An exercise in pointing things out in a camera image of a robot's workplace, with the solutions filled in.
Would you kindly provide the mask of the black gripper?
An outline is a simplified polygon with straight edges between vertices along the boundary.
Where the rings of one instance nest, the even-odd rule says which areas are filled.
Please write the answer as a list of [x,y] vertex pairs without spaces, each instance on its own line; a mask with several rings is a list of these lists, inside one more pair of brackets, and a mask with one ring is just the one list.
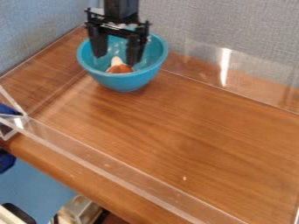
[[108,36],[126,39],[125,63],[132,67],[142,58],[149,22],[140,21],[138,0],[104,0],[104,8],[86,8],[86,29],[96,58],[108,52]]

